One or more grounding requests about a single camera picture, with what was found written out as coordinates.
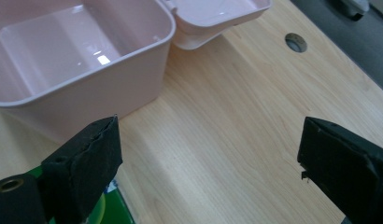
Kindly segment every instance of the dark floor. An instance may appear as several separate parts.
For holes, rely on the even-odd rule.
[[[383,16],[370,8],[359,21],[340,0],[291,0],[383,89]]]

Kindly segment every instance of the pink storage box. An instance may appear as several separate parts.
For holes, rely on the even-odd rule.
[[[0,108],[63,143],[161,90],[171,40],[196,49],[271,0],[0,0]]]

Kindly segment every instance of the wood grain surface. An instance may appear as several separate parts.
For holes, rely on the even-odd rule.
[[[285,44],[296,33],[297,53]],[[161,96],[121,119],[137,223],[340,223],[296,161],[305,116],[383,147],[383,91],[291,2],[203,47],[172,47]],[[0,179],[58,145],[0,112]]]

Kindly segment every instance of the light wood desk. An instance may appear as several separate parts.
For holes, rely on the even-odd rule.
[[[305,53],[291,51],[301,35]],[[200,49],[171,48],[163,92],[120,122],[118,179],[139,223],[340,223],[296,161],[305,116],[383,147],[383,91],[289,1]],[[58,145],[0,113],[0,179]]]

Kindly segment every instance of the container lid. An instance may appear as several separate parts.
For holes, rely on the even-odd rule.
[[[227,28],[258,18],[271,0],[161,0],[177,22],[174,43],[196,49]]]

